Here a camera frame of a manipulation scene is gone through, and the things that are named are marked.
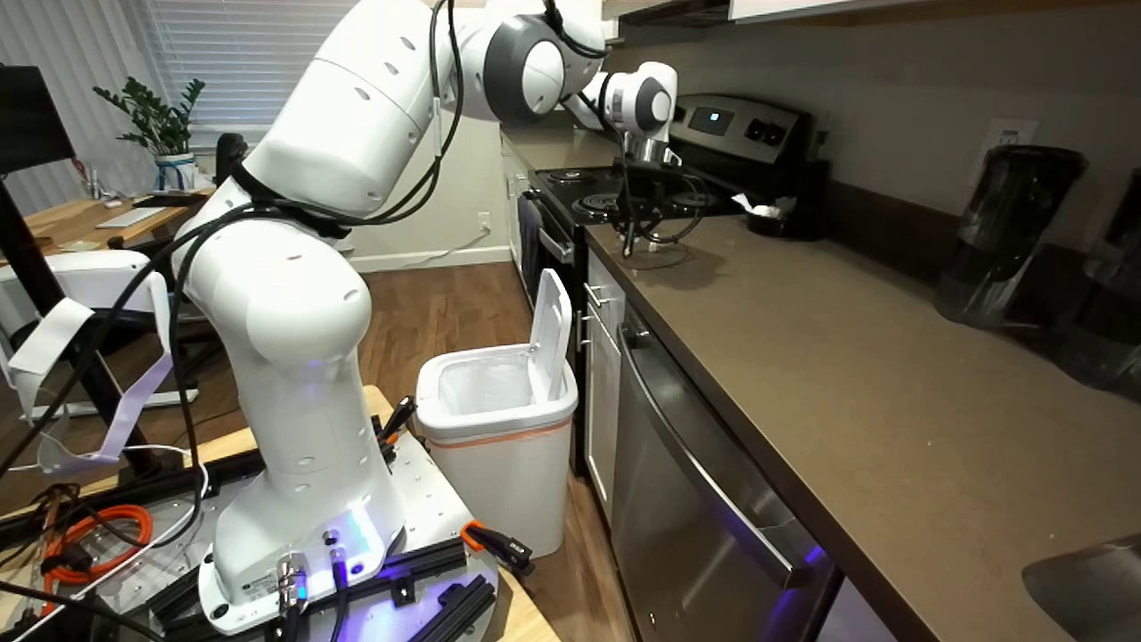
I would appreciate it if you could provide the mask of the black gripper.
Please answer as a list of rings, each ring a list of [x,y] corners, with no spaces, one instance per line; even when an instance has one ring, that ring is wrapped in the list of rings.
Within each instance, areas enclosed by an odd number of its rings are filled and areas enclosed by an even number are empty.
[[[617,168],[617,215],[619,233],[654,233],[666,216],[681,216],[684,179],[657,163],[619,163]]]

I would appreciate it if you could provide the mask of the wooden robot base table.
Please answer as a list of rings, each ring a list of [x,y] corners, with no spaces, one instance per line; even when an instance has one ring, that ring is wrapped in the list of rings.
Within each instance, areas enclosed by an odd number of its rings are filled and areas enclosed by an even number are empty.
[[[218,556],[203,547],[207,521],[259,472],[254,430],[241,427],[200,447],[203,472],[191,472],[177,452],[184,465],[177,474],[142,484],[100,477],[63,503],[69,517],[145,503],[155,539],[170,536],[189,517],[200,521],[169,561],[142,547],[108,574],[84,579],[75,600],[96,596],[92,623],[125,618],[133,607],[162,612],[191,600],[197,612],[184,623],[169,623],[164,642],[254,642],[258,634],[275,642],[555,642],[531,596],[512,586],[512,571],[461,539],[473,517],[427,451],[409,430],[388,430],[383,451],[392,468],[399,536],[379,547],[373,562],[353,556],[353,547],[364,547],[366,536],[364,521],[350,517],[317,539],[314,554],[290,561],[291,603],[269,587],[240,610],[222,592],[197,586],[218,567]]]

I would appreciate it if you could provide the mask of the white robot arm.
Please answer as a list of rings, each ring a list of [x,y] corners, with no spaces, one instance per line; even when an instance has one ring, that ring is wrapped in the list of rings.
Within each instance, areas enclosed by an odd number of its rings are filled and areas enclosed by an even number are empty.
[[[678,72],[606,65],[606,38],[553,2],[355,0],[251,157],[177,228],[183,294],[213,325],[263,472],[213,521],[197,571],[222,634],[287,621],[383,579],[392,554],[466,521],[423,451],[371,423],[355,346],[371,294],[338,248],[409,215],[403,168],[433,114],[592,118],[642,160],[666,153]]]

